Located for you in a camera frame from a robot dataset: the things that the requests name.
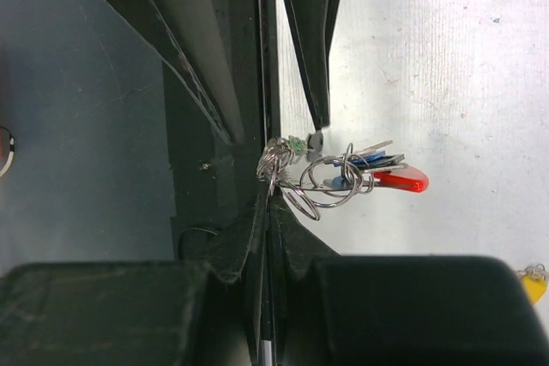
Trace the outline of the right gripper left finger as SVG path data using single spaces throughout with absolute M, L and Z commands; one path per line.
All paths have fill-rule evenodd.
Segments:
M 32 263 L 1 282 L 4 365 L 255 365 L 258 196 L 193 258 Z

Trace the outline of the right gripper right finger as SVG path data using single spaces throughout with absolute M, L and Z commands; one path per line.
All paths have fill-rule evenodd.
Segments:
M 471 255 L 339 255 L 269 209 L 279 365 L 545 365 L 516 274 Z

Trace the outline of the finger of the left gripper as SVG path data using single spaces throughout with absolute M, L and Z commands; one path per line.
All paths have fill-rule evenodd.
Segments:
M 213 0 L 105 0 L 157 53 L 228 144 L 244 125 Z
M 340 0 L 283 0 L 316 130 L 330 125 L 329 53 Z

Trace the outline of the red handled metal key organizer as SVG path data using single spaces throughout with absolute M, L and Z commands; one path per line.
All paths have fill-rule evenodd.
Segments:
M 392 154 L 392 140 L 356 150 L 352 143 L 341 154 L 323 154 L 323 139 L 309 135 L 275 137 L 268 141 L 256 166 L 256 177 L 268 185 L 268 196 L 279 190 L 307 218 L 340 207 L 376 188 L 423 193 L 429 177 L 409 165 L 403 153 Z

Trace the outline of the black key tag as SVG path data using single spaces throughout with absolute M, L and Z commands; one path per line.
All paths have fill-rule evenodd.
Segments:
M 308 134 L 306 138 L 307 153 L 306 158 L 309 162 L 313 162 L 322 157 L 323 151 L 323 132 L 315 131 L 313 134 Z

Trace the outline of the yellow tag key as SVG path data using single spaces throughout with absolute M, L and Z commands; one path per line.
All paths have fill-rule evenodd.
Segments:
M 531 304 L 537 304 L 548 288 L 548 271 L 543 264 L 530 265 L 517 272 Z

